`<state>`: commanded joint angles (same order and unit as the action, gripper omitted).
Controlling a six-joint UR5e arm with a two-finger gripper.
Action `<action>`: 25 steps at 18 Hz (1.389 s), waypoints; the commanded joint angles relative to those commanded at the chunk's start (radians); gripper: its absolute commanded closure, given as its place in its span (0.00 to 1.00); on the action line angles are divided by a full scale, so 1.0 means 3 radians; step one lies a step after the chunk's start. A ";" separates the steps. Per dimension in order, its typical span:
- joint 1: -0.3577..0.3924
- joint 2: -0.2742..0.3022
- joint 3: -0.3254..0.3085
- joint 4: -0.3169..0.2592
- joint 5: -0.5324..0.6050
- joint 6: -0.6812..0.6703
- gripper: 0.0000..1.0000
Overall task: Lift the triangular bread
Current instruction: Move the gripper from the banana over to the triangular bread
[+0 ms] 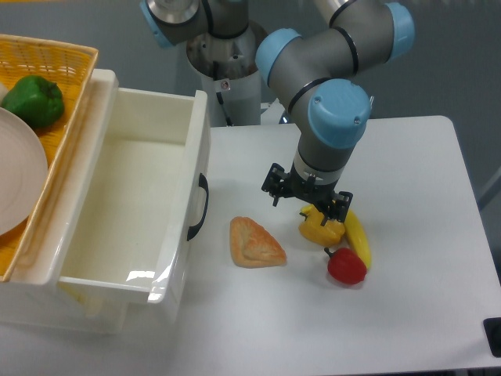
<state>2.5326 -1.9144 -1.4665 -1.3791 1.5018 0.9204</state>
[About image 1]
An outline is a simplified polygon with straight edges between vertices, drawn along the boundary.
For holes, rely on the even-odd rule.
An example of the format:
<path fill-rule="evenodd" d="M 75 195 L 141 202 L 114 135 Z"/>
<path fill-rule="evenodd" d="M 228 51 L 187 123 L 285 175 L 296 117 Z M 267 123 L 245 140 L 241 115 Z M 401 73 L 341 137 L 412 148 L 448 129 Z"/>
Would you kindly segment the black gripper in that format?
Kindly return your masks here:
<path fill-rule="evenodd" d="M 319 179 L 308 177 L 302 179 L 296 172 L 285 173 L 284 168 L 273 163 L 261 186 L 261 190 L 272 198 L 272 206 L 276 207 L 280 198 L 296 197 L 309 204 L 319 204 L 323 214 L 321 226 L 330 220 L 344 222 L 351 205 L 353 193 L 348 191 L 334 192 L 337 182 L 319 184 Z"/>

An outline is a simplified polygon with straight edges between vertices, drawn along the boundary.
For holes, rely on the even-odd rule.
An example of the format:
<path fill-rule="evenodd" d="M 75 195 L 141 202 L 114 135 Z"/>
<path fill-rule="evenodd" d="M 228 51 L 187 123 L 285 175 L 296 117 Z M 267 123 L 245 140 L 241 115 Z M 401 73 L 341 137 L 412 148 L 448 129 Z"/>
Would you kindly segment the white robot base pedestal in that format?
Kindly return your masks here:
<path fill-rule="evenodd" d="M 262 78 L 255 57 L 266 37 L 265 29 L 251 21 L 233 39 L 206 33 L 187 41 L 187 58 L 207 93 L 212 127 L 261 123 Z"/>

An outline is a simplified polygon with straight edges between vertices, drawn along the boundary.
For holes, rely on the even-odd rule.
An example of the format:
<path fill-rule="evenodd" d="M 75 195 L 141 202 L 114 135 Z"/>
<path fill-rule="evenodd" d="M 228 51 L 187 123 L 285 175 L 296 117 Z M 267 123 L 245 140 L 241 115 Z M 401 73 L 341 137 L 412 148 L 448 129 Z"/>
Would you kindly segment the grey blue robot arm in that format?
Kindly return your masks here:
<path fill-rule="evenodd" d="M 301 137 L 290 170 L 274 164 L 262 189 L 343 222 L 352 195 L 336 185 L 372 109 L 352 78 L 407 53 L 415 26 L 397 2 L 318 1 L 316 7 L 327 28 L 305 38 L 290 28 L 265 32 L 251 21 L 246 1 L 140 4 L 160 46 L 186 47 L 213 125 L 252 125 L 260 118 L 261 87 L 273 91 Z"/>

